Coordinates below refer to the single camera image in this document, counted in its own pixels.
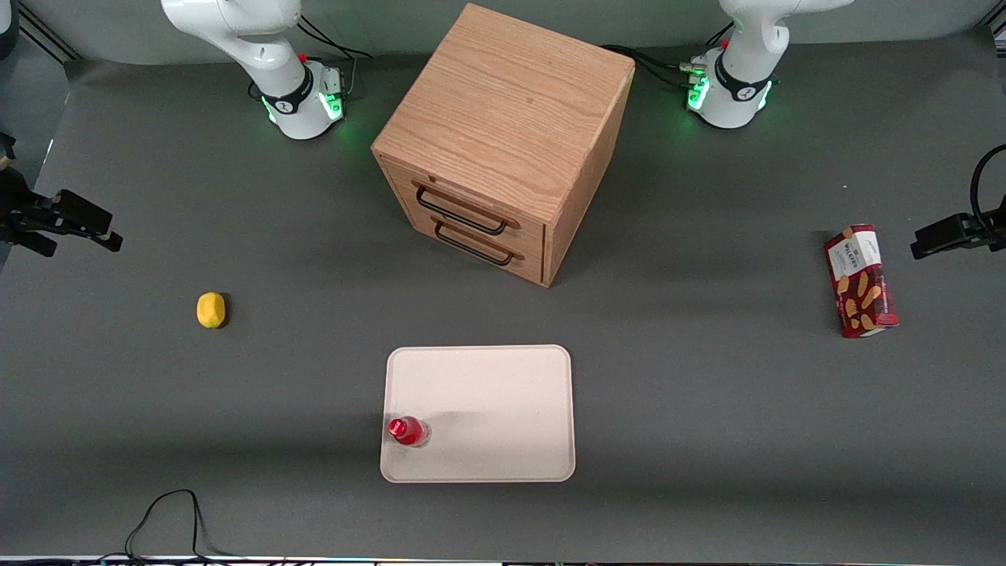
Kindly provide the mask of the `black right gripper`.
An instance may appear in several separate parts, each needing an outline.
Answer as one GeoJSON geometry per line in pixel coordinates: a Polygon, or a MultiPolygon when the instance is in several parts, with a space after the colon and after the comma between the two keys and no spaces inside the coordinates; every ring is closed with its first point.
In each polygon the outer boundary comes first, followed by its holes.
{"type": "Polygon", "coordinates": [[[62,235],[76,235],[96,241],[112,253],[121,251],[123,239],[111,230],[111,212],[98,207],[69,190],[53,197],[41,196],[28,187],[24,176],[11,167],[1,171],[1,235],[14,237],[23,248],[53,257],[57,242],[36,230],[62,235]],[[55,203],[55,221],[53,207],[55,203]]]}

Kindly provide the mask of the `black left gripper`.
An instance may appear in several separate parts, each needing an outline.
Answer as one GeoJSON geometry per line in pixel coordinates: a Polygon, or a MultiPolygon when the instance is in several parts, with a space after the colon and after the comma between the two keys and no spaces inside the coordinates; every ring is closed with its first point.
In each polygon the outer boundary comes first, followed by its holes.
{"type": "Polygon", "coordinates": [[[957,248],[980,246],[993,253],[1002,251],[1005,248],[1004,222],[1003,214],[981,214],[977,219],[970,214],[948,216],[915,232],[916,240],[910,245],[912,257],[921,260],[957,248]]]}

